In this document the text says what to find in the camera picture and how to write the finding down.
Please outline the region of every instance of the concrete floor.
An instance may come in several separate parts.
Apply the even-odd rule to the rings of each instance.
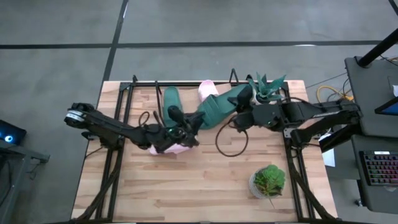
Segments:
[[[123,0],[0,1],[2,44],[110,44]],[[130,0],[120,43],[206,41],[381,40],[396,28],[387,0]],[[371,45],[118,49],[110,80],[227,79],[267,73],[306,86],[345,72],[344,58]],[[0,119],[28,131],[24,145],[51,154],[27,179],[13,223],[68,220],[87,142],[64,125],[77,101],[95,104],[109,49],[0,50]],[[384,56],[398,55],[393,47]],[[346,76],[323,84],[340,89]],[[319,85],[309,88],[316,102]],[[329,92],[322,93],[325,100]],[[396,223],[398,215],[358,208],[353,180],[330,177],[344,220]]]

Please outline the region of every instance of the green plant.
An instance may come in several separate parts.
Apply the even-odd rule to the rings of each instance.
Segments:
[[[286,75],[272,81],[270,84],[267,84],[267,75],[264,74],[261,78],[260,74],[257,73],[258,85],[253,81],[253,79],[249,79],[249,84],[256,90],[257,96],[261,99],[275,101],[282,98],[281,95],[275,94],[275,92],[283,85],[285,77]]]
[[[285,172],[275,165],[269,165],[256,174],[254,184],[266,196],[282,195],[285,185]]]

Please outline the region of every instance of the wooden table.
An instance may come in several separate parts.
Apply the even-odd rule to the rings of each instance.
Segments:
[[[98,110],[113,117],[120,82],[104,82]],[[308,99],[304,82],[288,81],[291,96]],[[184,112],[192,106],[194,87],[181,87]],[[129,124],[138,125],[138,117],[145,111],[157,110],[154,87],[135,87],[129,114]],[[148,123],[154,123],[151,116]],[[289,170],[281,133],[266,128],[248,129],[249,145],[238,157],[224,157],[215,147],[215,136],[221,125],[201,130],[200,146],[180,153],[152,156],[130,141],[124,147],[119,178],[114,222],[273,222],[294,221],[296,213]],[[220,134],[220,148],[226,153],[240,151],[244,134],[226,128]],[[91,142],[87,153],[99,148]],[[322,154],[318,147],[303,150],[311,191],[333,216],[337,217]],[[79,216],[94,199],[101,185],[106,150],[88,157],[84,163],[73,208],[72,218]],[[261,167],[275,164],[286,173],[282,196],[260,200],[249,191],[251,174]],[[300,198],[307,213],[303,193]]]

